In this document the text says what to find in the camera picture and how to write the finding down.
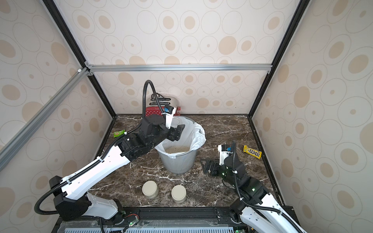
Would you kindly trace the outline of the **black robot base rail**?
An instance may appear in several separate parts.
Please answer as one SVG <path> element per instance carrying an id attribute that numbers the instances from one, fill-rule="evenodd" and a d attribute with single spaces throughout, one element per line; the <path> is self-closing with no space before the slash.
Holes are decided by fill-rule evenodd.
<path id="1" fill-rule="evenodd" d="M 159 223 L 159 224 L 184 224 L 187 227 L 201 227 L 208 225 L 211 227 L 231 227 L 230 233 L 246 233 L 247 225 L 235 223 L 231 219 L 229 207 L 123 207 L 119 213 L 109 219 L 100 220 L 99 223 L 105 226 L 124 226 L 129 223 L 125 218 L 134 220 L 138 217 L 141 223 Z"/>

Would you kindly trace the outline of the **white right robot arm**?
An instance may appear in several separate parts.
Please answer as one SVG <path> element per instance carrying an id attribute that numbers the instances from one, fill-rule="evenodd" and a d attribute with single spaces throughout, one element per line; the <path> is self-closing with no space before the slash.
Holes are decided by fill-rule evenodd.
<path id="1" fill-rule="evenodd" d="M 219 159 L 201 159 L 203 172 L 233 187 L 239 196 L 230 206 L 233 222 L 244 223 L 258 233 L 304 233 L 305 230 L 285 211 L 258 179 L 246 172 L 238 158 L 229 156 L 220 164 Z"/>

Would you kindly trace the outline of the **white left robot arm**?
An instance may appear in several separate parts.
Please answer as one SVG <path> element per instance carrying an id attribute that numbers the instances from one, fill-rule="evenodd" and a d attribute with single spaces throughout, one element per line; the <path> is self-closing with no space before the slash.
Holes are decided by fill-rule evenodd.
<path id="1" fill-rule="evenodd" d="M 81 216 L 114 218 L 122 210 L 120 203 L 96 197 L 88 191 L 115 170 L 149 153 L 164 140 L 178 141 L 184 128 L 184 124 L 167 126 L 166 120 L 160 115 L 143 118 L 137 129 L 116 139 L 102 156 L 62 178 L 57 188 L 59 193 L 53 200 L 57 213 L 64 221 Z"/>

